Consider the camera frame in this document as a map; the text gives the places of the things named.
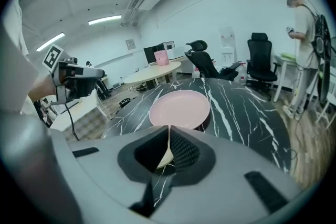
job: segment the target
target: pink plate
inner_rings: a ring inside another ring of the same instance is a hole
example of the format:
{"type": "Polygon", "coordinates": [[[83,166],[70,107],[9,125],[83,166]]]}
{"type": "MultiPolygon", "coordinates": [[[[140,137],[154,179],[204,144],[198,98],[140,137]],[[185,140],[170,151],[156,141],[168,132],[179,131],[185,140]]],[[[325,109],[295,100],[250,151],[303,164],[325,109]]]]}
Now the pink plate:
{"type": "Polygon", "coordinates": [[[160,97],[149,111],[151,123],[156,125],[175,125],[188,129],[200,126],[208,117],[210,104],[199,92],[180,90],[160,97]]]}

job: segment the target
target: round table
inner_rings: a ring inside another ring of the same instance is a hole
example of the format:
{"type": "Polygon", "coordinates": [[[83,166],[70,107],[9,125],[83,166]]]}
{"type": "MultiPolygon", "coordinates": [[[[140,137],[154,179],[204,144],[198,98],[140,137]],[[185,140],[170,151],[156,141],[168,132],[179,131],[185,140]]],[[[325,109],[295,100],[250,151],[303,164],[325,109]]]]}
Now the round table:
{"type": "MultiPolygon", "coordinates": [[[[211,105],[199,131],[242,143],[278,166],[290,170],[291,150],[287,129],[272,104],[257,92],[222,79],[187,79],[164,84],[145,92],[121,109],[105,128],[103,138],[132,133],[152,126],[149,110],[161,96],[172,91],[194,90],[205,95],[211,105]]],[[[155,197],[161,197],[174,164],[158,171],[155,197]]]]}
{"type": "Polygon", "coordinates": [[[180,62],[170,62],[169,65],[166,66],[149,66],[132,75],[129,75],[127,78],[124,79],[123,82],[125,84],[137,84],[147,82],[148,88],[153,89],[153,79],[168,75],[180,66],[180,62]]]}

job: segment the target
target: office chair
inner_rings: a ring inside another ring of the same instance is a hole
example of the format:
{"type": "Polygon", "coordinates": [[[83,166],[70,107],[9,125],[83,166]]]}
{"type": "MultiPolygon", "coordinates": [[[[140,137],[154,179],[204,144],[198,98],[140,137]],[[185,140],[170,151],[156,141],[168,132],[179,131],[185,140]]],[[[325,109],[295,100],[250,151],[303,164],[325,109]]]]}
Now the office chair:
{"type": "Polygon", "coordinates": [[[252,86],[260,90],[271,100],[270,83],[278,80],[277,68],[281,65],[274,62],[274,71],[271,71],[272,42],[268,40],[265,33],[252,33],[251,39],[247,41],[250,50],[250,60],[247,60],[247,73],[258,82],[252,86]]]}
{"type": "Polygon", "coordinates": [[[190,45],[192,48],[184,54],[194,64],[194,66],[198,68],[202,78],[215,78],[233,81],[233,79],[238,75],[236,68],[239,67],[239,62],[218,73],[212,63],[213,60],[210,58],[209,54],[204,51],[208,47],[205,41],[196,40],[194,42],[187,43],[186,45],[190,45]]]}

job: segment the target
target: fluorescent light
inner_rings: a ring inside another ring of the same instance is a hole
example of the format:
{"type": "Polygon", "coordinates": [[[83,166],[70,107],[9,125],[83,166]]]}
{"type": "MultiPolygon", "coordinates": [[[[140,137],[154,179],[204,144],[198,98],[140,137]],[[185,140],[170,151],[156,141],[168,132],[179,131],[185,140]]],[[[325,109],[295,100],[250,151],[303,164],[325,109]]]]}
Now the fluorescent light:
{"type": "Polygon", "coordinates": [[[121,15],[117,15],[117,16],[111,16],[111,17],[101,18],[101,19],[97,19],[97,20],[92,20],[92,21],[89,21],[89,25],[105,22],[107,20],[120,19],[120,18],[121,18],[121,15]]]}
{"type": "Polygon", "coordinates": [[[37,49],[37,51],[41,51],[41,50],[43,50],[45,47],[47,47],[48,45],[50,45],[51,43],[53,43],[53,42],[56,41],[57,39],[60,39],[60,38],[63,37],[63,36],[65,36],[64,33],[61,33],[61,34],[59,34],[58,36],[52,38],[51,40],[45,42],[41,47],[39,47],[39,48],[37,49]]]}

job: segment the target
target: human arm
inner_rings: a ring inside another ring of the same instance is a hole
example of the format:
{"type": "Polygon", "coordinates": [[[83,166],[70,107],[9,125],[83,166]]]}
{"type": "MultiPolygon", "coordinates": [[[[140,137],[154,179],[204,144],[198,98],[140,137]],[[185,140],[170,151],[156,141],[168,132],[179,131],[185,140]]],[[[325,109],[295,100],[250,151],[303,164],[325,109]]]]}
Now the human arm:
{"type": "Polygon", "coordinates": [[[305,40],[308,31],[308,20],[305,14],[304,7],[295,9],[295,31],[288,33],[288,36],[293,39],[305,40]]]}
{"type": "Polygon", "coordinates": [[[292,39],[299,39],[299,40],[305,40],[306,35],[304,33],[300,33],[300,32],[289,32],[288,36],[292,39]]]}
{"type": "Polygon", "coordinates": [[[55,85],[52,81],[51,75],[48,75],[42,81],[33,86],[28,96],[32,102],[35,102],[48,95],[55,95],[55,93],[55,85]]]}

